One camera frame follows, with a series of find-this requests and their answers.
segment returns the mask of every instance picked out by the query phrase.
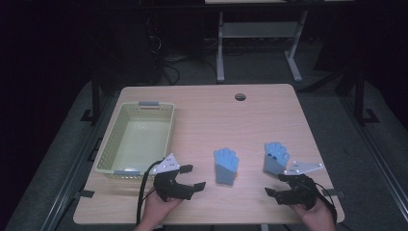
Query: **beige basket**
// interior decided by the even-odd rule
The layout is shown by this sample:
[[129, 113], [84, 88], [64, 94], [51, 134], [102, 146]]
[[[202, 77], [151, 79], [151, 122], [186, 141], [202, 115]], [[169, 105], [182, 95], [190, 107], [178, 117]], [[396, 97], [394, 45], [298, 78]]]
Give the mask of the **beige basket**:
[[96, 171], [121, 179], [143, 176], [150, 165], [169, 154], [173, 119], [172, 103], [123, 103], [105, 135], [108, 140], [101, 146]]

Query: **table top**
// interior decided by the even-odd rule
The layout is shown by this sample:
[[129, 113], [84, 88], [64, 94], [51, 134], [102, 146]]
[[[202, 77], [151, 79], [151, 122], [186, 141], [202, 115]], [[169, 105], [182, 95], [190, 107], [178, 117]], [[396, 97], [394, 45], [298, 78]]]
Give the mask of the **table top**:
[[[246, 96], [244, 101], [235, 98]], [[307, 120], [290, 85], [216, 85], [125, 88], [118, 98], [106, 133], [112, 130], [124, 102], [160, 101], [175, 104], [171, 152], [180, 165], [193, 165], [192, 172], [180, 174], [180, 184], [207, 182], [203, 192], [184, 201], [164, 224], [297, 223], [293, 211], [268, 197], [265, 187], [288, 190], [263, 172], [264, 143], [280, 141], [288, 148], [291, 161], [322, 163]], [[106, 136], [101, 148], [107, 141]], [[240, 158], [232, 187], [216, 183], [213, 152], [229, 147]], [[135, 223], [140, 190], [139, 180], [109, 179], [93, 169], [85, 185], [95, 192], [81, 197], [74, 221], [81, 224]], [[326, 169], [307, 174], [326, 189], [332, 189]], [[152, 186], [149, 180], [146, 189]], [[338, 221], [344, 212], [332, 196]]]

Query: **black clamp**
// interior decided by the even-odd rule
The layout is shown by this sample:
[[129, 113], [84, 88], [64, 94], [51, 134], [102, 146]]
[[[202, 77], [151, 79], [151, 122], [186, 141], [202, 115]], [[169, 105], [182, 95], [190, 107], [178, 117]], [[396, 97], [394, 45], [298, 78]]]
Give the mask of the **black clamp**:
[[275, 191], [265, 188], [268, 196], [275, 197], [276, 202], [281, 205], [303, 204], [306, 210], [312, 209], [317, 199], [319, 198], [329, 208], [333, 221], [337, 221], [336, 207], [330, 203], [316, 187], [315, 181], [305, 174], [300, 175], [284, 175], [278, 174], [280, 181], [287, 182], [291, 189], [289, 191]]
[[192, 166], [181, 166], [179, 169], [158, 173], [153, 182], [157, 194], [163, 201], [170, 198], [187, 199], [190, 200], [192, 195], [201, 192], [205, 188], [206, 182], [194, 184], [193, 186], [186, 186], [177, 183], [176, 176], [178, 173], [187, 173], [192, 171]]

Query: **dark background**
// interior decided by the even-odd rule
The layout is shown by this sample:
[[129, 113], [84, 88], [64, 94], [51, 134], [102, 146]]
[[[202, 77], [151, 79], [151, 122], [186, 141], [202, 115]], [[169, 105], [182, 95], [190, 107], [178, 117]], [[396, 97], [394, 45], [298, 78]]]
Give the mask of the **dark background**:
[[[107, 93], [125, 85], [152, 85], [160, 77], [161, 57], [150, 56], [144, 47], [148, 46], [147, 39], [143, 40], [146, 31], [140, 29], [142, 32], [135, 34], [143, 45], [134, 45], [136, 52], [130, 53], [123, 53], [119, 45], [126, 44], [126, 37], [115, 38], [113, 32], [117, 25], [126, 28], [129, 17], [140, 26], [143, 17], [132, 14], [101, 17], [99, 10], [88, 8], [101, 6], [101, 2], [104, 1], [0, 2], [0, 229], [6, 226], [76, 95], [101, 65], [109, 64], [109, 71], [102, 70], [100, 75], [101, 83], [112, 81], [104, 88]], [[327, 38], [318, 62], [320, 69], [335, 71], [351, 62], [358, 64], [408, 128], [408, 9], [403, 1], [388, 2], [347, 8], [339, 14], [325, 9], [311, 11], [307, 23], [313, 23], [314, 27], [306, 25], [304, 37]], [[199, 57], [201, 39], [214, 29], [207, 27], [214, 21], [217, 21], [216, 13], [206, 16], [163, 13], [155, 27], [150, 28], [157, 31], [147, 33], [157, 33], [168, 47]], [[103, 52], [95, 51], [89, 33], [123, 60], [145, 58], [143, 66], [148, 68], [141, 71], [136, 66], [126, 70], [109, 57], [104, 58]], [[132, 76], [138, 71], [146, 74]], [[132, 78], [117, 79], [123, 74]]]

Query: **human hand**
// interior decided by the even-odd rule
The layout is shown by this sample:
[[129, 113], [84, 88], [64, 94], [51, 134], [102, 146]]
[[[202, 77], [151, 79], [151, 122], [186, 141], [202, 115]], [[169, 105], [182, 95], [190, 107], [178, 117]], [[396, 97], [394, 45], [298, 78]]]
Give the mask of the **human hand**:
[[167, 215], [176, 208], [182, 199], [168, 198], [167, 202], [164, 202], [152, 188], [147, 194], [147, 198], [144, 204], [143, 217], [140, 224], [134, 231], [151, 231], [157, 225], [159, 225]]
[[310, 210], [306, 210], [302, 204], [289, 205], [289, 207], [293, 209], [311, 231], [336, 230], [329, 208], [319, 198], [317, 198], [315, 206]]

